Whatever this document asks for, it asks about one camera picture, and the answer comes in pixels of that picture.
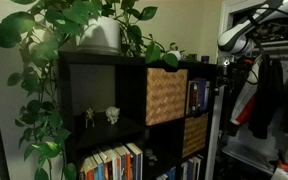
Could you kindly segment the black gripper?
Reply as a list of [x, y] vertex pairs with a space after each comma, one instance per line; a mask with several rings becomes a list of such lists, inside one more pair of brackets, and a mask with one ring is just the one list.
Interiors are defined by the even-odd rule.
[[218, 77], [217, 77], [217, 86], [226, 87], [229, 92], [232, 92], [234, 89], [234, 80], [232, 78], [232, 66], [231, 63], [234, 62], [234, 57], [230, 56], [221, 56], [217, 59], [218, 67]]

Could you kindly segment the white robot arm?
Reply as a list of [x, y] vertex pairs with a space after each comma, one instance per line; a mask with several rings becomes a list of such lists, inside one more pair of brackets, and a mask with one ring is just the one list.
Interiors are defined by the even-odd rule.
[[247, 37], [246, 34], [263, 22], [288, 16], [288, 0], [265, 0], [253, 6], [251, 10], [250, 14], [244, 16], [235, 26], [218, 37], [217, 46], [221, 52], [232, 55], [249, 53], [256, 41]]

